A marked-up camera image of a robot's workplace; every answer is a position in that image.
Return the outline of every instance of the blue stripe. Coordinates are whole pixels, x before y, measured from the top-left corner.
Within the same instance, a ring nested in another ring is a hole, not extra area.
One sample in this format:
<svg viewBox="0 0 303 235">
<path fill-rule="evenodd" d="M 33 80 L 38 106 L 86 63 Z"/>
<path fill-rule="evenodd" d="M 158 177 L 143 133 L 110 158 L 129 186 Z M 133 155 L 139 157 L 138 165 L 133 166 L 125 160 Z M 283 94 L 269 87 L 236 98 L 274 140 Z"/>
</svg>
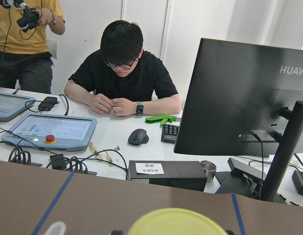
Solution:
<svg viewBox="0 0 303 235">
<path fill-rule="evenodd" d="M 64 182 L 64 184 L 62 185 L 61 189 L 59 190 L 59 192 L 57 193 L 57 195 L 54 197 L 53 201 L 51 202 L 50 206 L 47 208 L 46 212 L 44 213 L 43 217 L 41 218 L 41 220 L 39 221 L 39 223 L 37 224 L 36 228 L 34 229 L 32 235 L 36 235 L 38 234 L 39 230 L 41 229 L 41 227 L 43 226 L 43 224 L 45 223 L 45 221 L 47 220 L 48 216 L 50 215 L 52 209 L 54 208 L 55 204 L 58 202 L 58 200 L 60 199 L 62 193 L 64 192 L 65 188 L 68 186 L 70 180 L 73 178 L 74 173 L 71 172 L 71 174 L 69 175 L 69 177 L 67 178 L 67 180 Z"/>
<path fill-rule="evenodd" d="M 243 225 L 243 220 L 242 220 L 240 209 L 239 209 L 238 201 L 237 201 L 236 196 L 235 196 L 234 193 L 231 193 L 231 196 L 232 196 L 232 201 L 233 201 L 233 205 L 234 205 L 234 209 L 235 209 L 236 218 L 237 218 L 238 223 L 239 223 L 241 235 L 246 235 L 244 225 Z"/>
</svg>

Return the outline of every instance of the yellow lid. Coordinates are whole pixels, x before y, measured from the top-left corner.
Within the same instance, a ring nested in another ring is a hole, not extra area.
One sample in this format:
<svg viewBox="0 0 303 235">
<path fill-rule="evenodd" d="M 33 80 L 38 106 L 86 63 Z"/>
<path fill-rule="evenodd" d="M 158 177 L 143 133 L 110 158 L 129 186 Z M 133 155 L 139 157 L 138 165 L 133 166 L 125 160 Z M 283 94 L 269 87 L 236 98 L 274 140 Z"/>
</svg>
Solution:
<svg viewBox="0 0 303 235">
<path fill-rule="evenodd" d="M 194 211 L 164 208 L 139 218 L 127 235 L 228 235 L 217 223 Z"/>
</svg>

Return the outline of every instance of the white table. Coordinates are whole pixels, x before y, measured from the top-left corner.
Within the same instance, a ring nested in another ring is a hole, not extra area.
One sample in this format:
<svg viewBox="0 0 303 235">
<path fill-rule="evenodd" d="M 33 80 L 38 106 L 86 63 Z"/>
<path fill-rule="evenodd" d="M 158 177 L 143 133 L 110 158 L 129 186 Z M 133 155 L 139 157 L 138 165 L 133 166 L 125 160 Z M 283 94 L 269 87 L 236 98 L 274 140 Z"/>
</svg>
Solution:
<svg viewBox="0 0 303 235">
<path fill-rule="evenodd" d="M 12 89 L 4 89 L 0 88 L 0 92 L 5 93 L 12 93 L 14 90 Z M 33 93 L 33 92 L 26 92 L 26 91 L 18 91 L 17 94 L 19 95 L 26 95 L 35 97 L 36 100 L 43 100 L 46 94 L 40 93 Z M 56 115 L 63 115 L 66 112 L 66 102 L 65 99 L 61 96 L 57 96 L 58 101 L 60 104 L 56 105 L 51 111 L 45 112 L 48 114 L 56 114 Z M 160 141 L 161 137 L 161 128 L 159 127 L 159 123 L 154 124 L 146 124 L 145 118 L 147 116 L 129 116 L 129 117 L 115 117 L 112 114 L 107 115 L 100 115 L 92 111 L 87 105 L 83 105 L 77 103 L 75 101 L 69 100 L 69 116 L 78 116 L 78 117 L 92 117 L 97 118 L 97 126 L 94 131 L 94 134 L 91 138 L 91 142 L 94 143 L 98 150 L 100 149 L 113 149 L 120 147 L 120 153 L 126 160 L 126 164 L 128 165 L 129 160 L 148 160 L 148 161 L 202 161 L 208 160 L 213 162 L 217 166 L 217 171 L 230 171 L 230 167 L 227 163 L 229 156 L 194 156 L 194 155 L 182 155 L 176 154 L 173 152 L 174 145 L 171 143 L 163 143 Z M 39 102 L 37 102 L 31 109 L 38 110 Z M 13 124 L 15 124 L 19 119 L 22 118 L 23 115 L 30 111 L 25 111 L 18 117 L 14 118 L 9 122 L 0 122 L 0 127 L 4 129 L 9 129 Z M 139 147 L 129 145 L 127 143 L 127 139 L 131 132 L 135 129 L 142 128 L 147 131 L 149 136 L 149 142 L 147 144 L 142 144 Z M 51 153 L 46 151 L 40 151 L 37 149 L 32 148 L 24 148 L 31 153 L 31 160 L 35 163 L 43 164 L 42 167 L 46 167 L 46 165 L 50 162 L 50 155 Z M 8 161 L 8 156 L 12 151 L 12 147 L 6 144 L 0 144 L 0 160 L 1 161 Z M 66 152 L 60 150 L 53 150 L 56 153 L 63 153 L 63 155 L 67 158 L 72 156 L 77 156 L 79 158 L 86 158 L 93 154 L 89 148 L 84 151 L 77 151 L 77 152 Z M 110 157 L 113 160 L 113 163 L 119 164 L 124 166 L 123 160 L 121 157 L 114 152 L 109 152 Z M 248 163 L 249 160 L 233 157 L 239 161 L 244 163 Z M 254 159 L 261 160 L 259 157 L 251 157 Z M 115 179 L 124 180 L 126 174 L 124 171 L 119 169 L 118 167 L 110 167 L 106 163 L 101 163 L 96 160 L 87 160 L 84 161 L 86 163 L 88 170 L 97 172 L 97 176 L 102 177 L 109 177 Z M 291 163 L 300 166 L 299 162 L 296 158 L 292 158 Z M 261 164 L 252 163 L 252 166 L 255 168 L 261 169 Z M 268 171 L 269 165 L 264 166 L 265 172 Z M 289 167 L 283 181 L 279 187 L 278 193 L 282 194 L 286 199 L 287 203 L 290 201 L 303 206 L 303 196 L 299 195 L 294 187 L 292 181 L 292 174 L 294 168 Z M 220 184 L 218 183 L 217 179 L 215 178 L 213 182 L 206 184 L 204 192 L 214 193 Z"/>
</svg>

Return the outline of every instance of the metal cup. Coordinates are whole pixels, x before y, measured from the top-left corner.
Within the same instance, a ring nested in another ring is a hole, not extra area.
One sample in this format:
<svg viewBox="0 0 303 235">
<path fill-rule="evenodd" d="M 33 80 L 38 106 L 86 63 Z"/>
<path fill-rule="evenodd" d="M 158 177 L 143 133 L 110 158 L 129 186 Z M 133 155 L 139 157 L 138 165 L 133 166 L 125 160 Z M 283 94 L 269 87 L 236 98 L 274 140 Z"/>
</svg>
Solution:
<svg viewBox="0 0 303 235">
<path fill-rule="evenodd" d="M 202 165 L 203 170 L 205 171 L 206 175 L 207 175 L 207 181 L 206 183 L 210 183 L 213 181 L 214 177 L 215 177 L 215 173 L 216 173 L 216 165 L 210 161 L 201 161 L 200 162 Z"/>
</svg>

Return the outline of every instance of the black hair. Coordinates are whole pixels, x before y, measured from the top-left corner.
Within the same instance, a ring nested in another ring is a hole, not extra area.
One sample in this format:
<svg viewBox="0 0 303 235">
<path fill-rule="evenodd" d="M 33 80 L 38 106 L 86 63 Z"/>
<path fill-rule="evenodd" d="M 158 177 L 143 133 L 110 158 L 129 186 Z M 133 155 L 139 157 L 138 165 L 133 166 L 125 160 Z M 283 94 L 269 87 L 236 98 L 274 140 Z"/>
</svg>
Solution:
<svg viewBox="0 0 303 235">
<path fill-rule="evenodd" d="M 143 48 L 143 34 L 136 23 L 114 21 L 101 37 L 101 56 L 117 65 L 130 64 Z"/>
</svg>

